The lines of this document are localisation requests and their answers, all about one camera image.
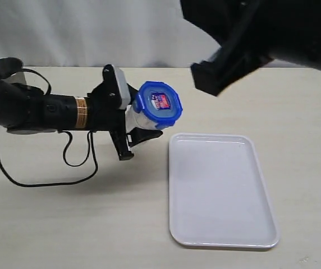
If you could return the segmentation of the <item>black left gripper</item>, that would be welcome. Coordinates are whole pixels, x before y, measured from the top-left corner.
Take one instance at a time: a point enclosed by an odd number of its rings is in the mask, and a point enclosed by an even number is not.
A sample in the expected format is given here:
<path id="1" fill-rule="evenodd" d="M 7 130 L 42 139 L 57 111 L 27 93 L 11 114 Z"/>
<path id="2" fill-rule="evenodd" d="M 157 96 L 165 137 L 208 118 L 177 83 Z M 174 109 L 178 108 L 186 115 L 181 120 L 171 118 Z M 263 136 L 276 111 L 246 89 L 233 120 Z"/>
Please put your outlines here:
<path id="1" fill-rule="evenodd" d="M 87 94 L 88 119 L 86 130 L 92 132 L 108 131 L 117 151 L 119 160 L 130 160 L 134 157 L 130 148 L 159 138 L 163 131 L 135 127 L 126 136 L 125 109 L 117 107 L 120 94 L 106 84 L 99 84 Z"/>

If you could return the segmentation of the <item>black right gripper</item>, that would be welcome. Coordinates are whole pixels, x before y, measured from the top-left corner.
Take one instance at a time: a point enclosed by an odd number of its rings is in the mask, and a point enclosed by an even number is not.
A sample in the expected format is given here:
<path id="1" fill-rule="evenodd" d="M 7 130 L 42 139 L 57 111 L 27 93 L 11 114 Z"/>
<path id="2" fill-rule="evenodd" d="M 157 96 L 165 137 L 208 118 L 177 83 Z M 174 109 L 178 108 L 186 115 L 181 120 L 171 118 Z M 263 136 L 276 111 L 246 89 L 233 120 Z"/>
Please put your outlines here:
<path id="1" fill-rule="evenodd" d="M 181 1 L 181 10 L 219 44 L 190 66 L 202 92 L 218 96 L 274 60 L 321 71 L 321 1 Z"/>

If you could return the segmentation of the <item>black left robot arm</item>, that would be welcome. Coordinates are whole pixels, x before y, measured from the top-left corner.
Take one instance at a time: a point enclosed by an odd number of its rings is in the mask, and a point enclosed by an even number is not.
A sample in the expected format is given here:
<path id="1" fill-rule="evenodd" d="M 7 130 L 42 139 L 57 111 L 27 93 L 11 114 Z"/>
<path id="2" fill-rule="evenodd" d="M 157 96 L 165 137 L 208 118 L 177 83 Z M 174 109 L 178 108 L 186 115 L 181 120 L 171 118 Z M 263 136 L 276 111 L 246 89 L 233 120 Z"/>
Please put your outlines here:
<path id="1" fill-rule="evenodd" d="M 56 131 L 108 131 L 120 160 L 134 155 L 126 136 L 131 103 L 123 72 L 106 66 L 103 81 L 86 97 L 45 94 L 41 89 L 0 79 L 0 126 L 28 135 Z"/>

